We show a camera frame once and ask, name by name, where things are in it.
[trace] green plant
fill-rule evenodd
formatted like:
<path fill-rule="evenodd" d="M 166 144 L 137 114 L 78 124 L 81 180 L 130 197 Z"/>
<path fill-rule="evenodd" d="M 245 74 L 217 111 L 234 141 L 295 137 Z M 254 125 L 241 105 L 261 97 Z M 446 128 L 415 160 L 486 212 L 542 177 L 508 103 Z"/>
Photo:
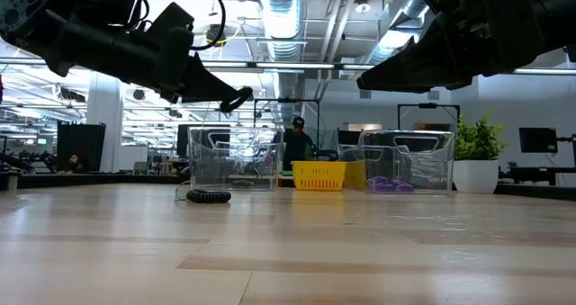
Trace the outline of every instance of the green plant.
<path fill-rule="evenodd" d="M 507 144 L 498 139 L 504 128 L 489 125 L 490 115 L 486 114 L 475 124 L 468 126 L 463 115 L 458 122 L 456 139 L 456 160 L 495 160 Z"/>

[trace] black coiled object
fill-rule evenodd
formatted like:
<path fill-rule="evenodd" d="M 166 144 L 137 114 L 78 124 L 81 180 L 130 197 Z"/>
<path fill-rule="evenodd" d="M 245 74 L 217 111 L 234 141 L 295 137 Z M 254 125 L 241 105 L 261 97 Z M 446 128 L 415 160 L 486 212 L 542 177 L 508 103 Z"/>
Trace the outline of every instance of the black coiled object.
<path fill-rule="evenodd" d="M 197 203 L 226 203 L 232 198 L 228 192 L 208 192 L 202 189 L 193 189 L 186 194 L 190 202 Z"/>

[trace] potted plant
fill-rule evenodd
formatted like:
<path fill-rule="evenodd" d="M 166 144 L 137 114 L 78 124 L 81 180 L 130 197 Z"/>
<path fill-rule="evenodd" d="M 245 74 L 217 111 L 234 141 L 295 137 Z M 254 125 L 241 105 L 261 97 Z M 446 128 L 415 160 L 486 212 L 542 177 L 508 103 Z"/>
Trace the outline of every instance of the potted plant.
<path fill-rule="evenodd" d="M 494 193 L 498 183 L 498 156 L 506 144 L 498 139 L 504 128 L 489 125 L 487 114 L 472 126 L 463 115 L 458 122 L 454 184 L 460 193 Z"/>

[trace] man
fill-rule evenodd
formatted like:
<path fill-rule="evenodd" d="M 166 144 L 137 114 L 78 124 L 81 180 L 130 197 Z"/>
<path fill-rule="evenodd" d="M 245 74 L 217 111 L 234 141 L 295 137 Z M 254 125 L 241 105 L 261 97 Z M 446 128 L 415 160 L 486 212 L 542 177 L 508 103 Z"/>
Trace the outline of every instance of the man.
<path fill-rule="evenodd" d="M 304 119 L 296 117 L 292 121 L 292 131 L 284 134 L 286 150 L 284 151 L 283 170 L 292 171 L 292 161 L 313 159 L 312 139 L 304 133 Z"/>

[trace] wooden table surface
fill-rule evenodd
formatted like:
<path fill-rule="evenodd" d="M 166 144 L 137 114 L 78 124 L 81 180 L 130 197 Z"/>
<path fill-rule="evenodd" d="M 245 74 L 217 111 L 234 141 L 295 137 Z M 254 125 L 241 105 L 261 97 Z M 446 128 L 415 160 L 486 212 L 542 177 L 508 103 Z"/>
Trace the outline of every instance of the wooden table surface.
<path fill-rule="evenodd" d="M 0 195 L 0 303 L 576 304 L 574 202 L 175 188 Z"/>

